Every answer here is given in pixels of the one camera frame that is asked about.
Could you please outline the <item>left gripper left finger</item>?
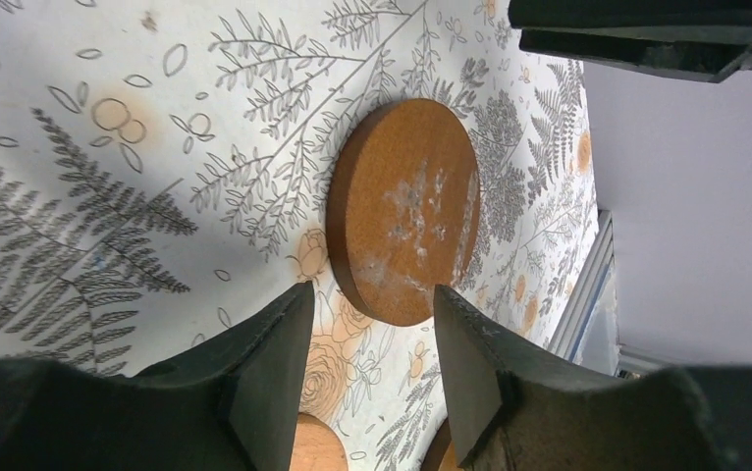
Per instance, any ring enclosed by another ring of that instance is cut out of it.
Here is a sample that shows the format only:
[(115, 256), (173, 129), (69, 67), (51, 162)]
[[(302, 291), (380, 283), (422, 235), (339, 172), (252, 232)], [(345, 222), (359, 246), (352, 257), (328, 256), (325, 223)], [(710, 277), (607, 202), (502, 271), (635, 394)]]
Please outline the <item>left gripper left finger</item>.
[(312, 283), (135, 375), (137, 470), (286, 470), (314, 314)]

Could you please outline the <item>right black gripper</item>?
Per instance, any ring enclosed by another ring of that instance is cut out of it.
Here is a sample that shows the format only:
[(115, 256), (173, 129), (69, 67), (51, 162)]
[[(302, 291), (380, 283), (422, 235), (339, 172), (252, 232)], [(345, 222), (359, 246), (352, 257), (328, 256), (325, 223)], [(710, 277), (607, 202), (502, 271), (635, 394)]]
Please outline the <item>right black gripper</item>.
[(707, 83), (752, 71), (752, 0), (512, 1), (508, 18), (524, 52)]

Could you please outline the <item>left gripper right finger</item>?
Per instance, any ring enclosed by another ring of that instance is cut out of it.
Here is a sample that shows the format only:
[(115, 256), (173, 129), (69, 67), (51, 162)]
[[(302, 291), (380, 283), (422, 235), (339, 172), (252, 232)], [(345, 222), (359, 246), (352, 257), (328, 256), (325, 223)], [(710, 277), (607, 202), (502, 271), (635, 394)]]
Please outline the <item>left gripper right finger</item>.
[(620, 380), (564, 360), (438, 285), (434, 320), (457, 462), (466, 470), (647, 470)]

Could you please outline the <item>light cork coaster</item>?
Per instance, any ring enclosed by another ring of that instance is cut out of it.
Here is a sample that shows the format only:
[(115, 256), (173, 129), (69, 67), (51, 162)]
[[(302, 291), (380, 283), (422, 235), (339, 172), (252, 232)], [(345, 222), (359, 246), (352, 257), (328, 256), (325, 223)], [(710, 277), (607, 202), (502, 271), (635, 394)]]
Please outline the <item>light cork coaster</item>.
[(291, 471), (347, 471), (344, 447), (319, 419), (299, 413), (291, 457)]

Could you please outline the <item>dark scuffed brown coaster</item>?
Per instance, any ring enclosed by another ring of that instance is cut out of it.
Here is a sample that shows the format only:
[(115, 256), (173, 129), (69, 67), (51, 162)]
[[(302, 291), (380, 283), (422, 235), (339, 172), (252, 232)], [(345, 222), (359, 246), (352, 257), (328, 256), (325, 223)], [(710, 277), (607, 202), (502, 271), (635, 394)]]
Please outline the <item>dark scuffed brown coaster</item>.
[(455, 287), (467, 271), (480, 206), (477, 158), (455, 113), (424, 98), (374, 110), (342, 147), (327, 196), (343, 295), (380, 322), (426, 321), (436, 286)]

